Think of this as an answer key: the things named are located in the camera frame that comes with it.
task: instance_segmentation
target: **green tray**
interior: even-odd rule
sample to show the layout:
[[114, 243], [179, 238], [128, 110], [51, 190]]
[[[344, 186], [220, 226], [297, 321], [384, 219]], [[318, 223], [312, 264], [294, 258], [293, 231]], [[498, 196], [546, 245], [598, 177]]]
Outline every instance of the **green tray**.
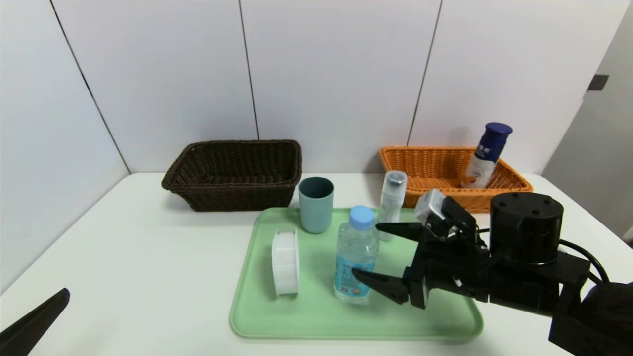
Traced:
[[[334, 296], [334, 268], [339, 226], [349, 209], [334, 209], [330, 228], [310, 234], [301, 228], [299, 210], [264, 210], [253, 229], [233, 301], [230, 322], [245, 338], [465, 340], [484, 327], [472, 299], [439, 289], [431, 291], [428, 309], [398, 305], [372, 291], [368, 305], [350, 305]], [[403, 209], [402, 221], [416, 221]], [[277, 297], [272, 273], [275, 231], [297, 229], [299, 294]], [[381, 242], [375, 272], [402, 276], [417, 244], [394, 238]]]

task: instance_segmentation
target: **wicker basket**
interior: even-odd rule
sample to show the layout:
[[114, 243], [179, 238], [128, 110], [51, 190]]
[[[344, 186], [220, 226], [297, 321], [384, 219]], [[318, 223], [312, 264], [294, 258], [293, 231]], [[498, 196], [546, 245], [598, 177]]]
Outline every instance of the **wicker basket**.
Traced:
[[490, 212], [490, 199], [501, 193], [532, 191], [532, 186], [506, 162], [499, 160], [486, 189], [462, 189], [461, 178], [475, 153], [464, 147], [385, 147], [380, 159], [387, 171], [409, 175], [404, 206], [415, 207], [432, 188], [452, 196], [470, 213]]
[[208, 141], [188, 145], [162, 186], [197, 212], [233, 212], [287, 207], [300, 178], [296, 141]]

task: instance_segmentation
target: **orange wicker basket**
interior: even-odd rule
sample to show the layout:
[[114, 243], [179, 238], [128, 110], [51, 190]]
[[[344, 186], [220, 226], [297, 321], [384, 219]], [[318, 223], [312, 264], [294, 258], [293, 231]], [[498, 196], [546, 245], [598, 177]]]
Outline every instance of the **orange wicker basket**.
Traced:
[[470, 213], [490, 212], [490, 199], [501, 193], [532, 191], [516, 170], [499, 160], [486, 189], [462, 189], [461, 178], [475, 153], [466, 147], [385, 147], [380, 159], [385, 170], [402, 170], [409, 175], [404, 206], [415, 207], [432, 188], [452, 196]]

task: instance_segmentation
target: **table surface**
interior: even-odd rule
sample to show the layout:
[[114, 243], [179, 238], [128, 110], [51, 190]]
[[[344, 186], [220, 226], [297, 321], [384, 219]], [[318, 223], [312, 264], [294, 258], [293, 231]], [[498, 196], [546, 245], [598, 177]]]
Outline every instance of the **table surface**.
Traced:
[[[383, 174], [303, 177], [313, 175], [334, 183], [335, 207], [379, 204]], [[126, 177], [0, 298], [7, 327], [61, 288], [70, 290], [66, 310], [31, 356], [568, 355], [548, 342], [548, 318], [479, 302], [484, 331], [466, 342], [240, 338], [229, 313], [259, 212], [193, 212], [162, 190], [162, 178]], [[546, 179], [525, 178], [565, 207], [561, 238], [591, 251], [611, 280], [633, 279], [633, 251], [623, 241]], [[298, 206], [296, 194], [291, 206]], [[489, 226], [487, 214], [476, 218]]]

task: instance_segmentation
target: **water bottle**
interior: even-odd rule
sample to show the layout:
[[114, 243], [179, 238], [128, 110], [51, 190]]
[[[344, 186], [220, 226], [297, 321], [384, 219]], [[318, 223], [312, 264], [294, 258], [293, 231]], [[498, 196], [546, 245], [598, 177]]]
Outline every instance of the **water bottle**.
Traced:
[[373, 224], [373, 211], [363, 205], [353, 207], [349, 222], [339, 228], [334, 276], [334, 294], [349, 303], [369, 301], [369, 287], [352, 275], [352, 268], [372, 272], [378, 258], [380, 240]]
[[492, 177], [494, 167], [506, 145], [512, 128], [500, 122], [489, 122], [486, 131], [479, 141], [475, 156], [470, 161], [466, 174], [461, 182], [462, 188], [485, 189]]
[[[378, 222], [400, 222], [400, 208], [404, 203], [407, 181], [408, 176], [400, 170], [390, 170], [385, 174]], [[391, 241], [394, 238], [392, 234], [382, 231], [378, 232], [378, 237], [382, 241]]]

